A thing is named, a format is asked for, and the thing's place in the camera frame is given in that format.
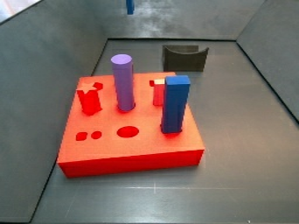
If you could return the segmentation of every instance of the metal floor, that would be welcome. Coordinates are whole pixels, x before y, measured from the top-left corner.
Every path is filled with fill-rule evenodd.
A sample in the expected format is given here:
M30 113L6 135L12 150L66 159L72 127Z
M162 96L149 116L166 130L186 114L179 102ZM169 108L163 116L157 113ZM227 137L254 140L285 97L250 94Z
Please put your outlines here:
M163 71L165 44L210 47L205 72L185 73L201 165L74 179L56 166L32 222L299 222L298 124L235 42L110 40L95 75L118 53Z

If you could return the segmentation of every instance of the purple cylinder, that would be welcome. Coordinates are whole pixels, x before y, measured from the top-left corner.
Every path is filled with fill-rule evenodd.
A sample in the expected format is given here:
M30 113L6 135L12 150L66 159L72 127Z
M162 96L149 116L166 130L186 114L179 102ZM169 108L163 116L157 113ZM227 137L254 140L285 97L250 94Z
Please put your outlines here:
M111 58L116 85L118 107L123 111L135 108L134 61L130 55L118 54Z

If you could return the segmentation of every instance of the blue object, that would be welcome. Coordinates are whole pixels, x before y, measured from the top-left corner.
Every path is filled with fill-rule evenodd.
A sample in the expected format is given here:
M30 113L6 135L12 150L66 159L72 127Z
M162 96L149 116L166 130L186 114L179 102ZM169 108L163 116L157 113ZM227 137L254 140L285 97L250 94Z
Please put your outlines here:
M135 0L126 0L127 15L134 15L135 13Z
M190 94L191 80L187 75L165 78L163 121L165 134L183 131L183 115Z

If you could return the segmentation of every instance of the red base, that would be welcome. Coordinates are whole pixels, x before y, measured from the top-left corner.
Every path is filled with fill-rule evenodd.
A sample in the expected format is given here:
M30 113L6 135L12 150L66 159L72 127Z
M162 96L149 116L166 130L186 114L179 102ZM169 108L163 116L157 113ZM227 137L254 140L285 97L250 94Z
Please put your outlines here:
M135 109L130 112L118 109L112 75L80 78L79 86L103 83L98 92L103 109L86 115L75 95L58 159L68 178L199 164L205 146L189 105L182 133L162 133L163 107L154 105L150 81L166 75L174 73L135 74Z

